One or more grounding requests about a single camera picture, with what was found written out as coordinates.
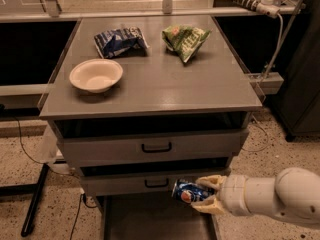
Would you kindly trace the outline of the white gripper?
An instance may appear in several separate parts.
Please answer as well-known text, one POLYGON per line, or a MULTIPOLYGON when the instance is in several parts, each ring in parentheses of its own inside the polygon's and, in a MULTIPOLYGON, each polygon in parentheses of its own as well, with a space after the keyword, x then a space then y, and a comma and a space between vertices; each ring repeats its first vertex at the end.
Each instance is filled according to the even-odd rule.
POLYGON ((219 191, 218 196, 221 202, 216 197, 193 202, 191 206, 195 210, 212 215, 223 215, 225 209, 234 216, 246 216, 249 214, 245 202, 245 176, 210 175, 198 178, 196 183, 219 191))

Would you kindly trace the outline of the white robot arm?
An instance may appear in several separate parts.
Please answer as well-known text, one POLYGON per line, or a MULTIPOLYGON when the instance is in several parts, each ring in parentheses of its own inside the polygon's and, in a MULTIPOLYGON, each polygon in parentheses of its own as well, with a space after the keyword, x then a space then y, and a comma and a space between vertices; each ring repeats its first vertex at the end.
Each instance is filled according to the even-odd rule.
POLYGON ((282 170, 272 178, 211 175, 196 183, 215 194, 191 206, 202 213, 263 215, 293 225, 320 229, 320 176, 302 168, 282 170))

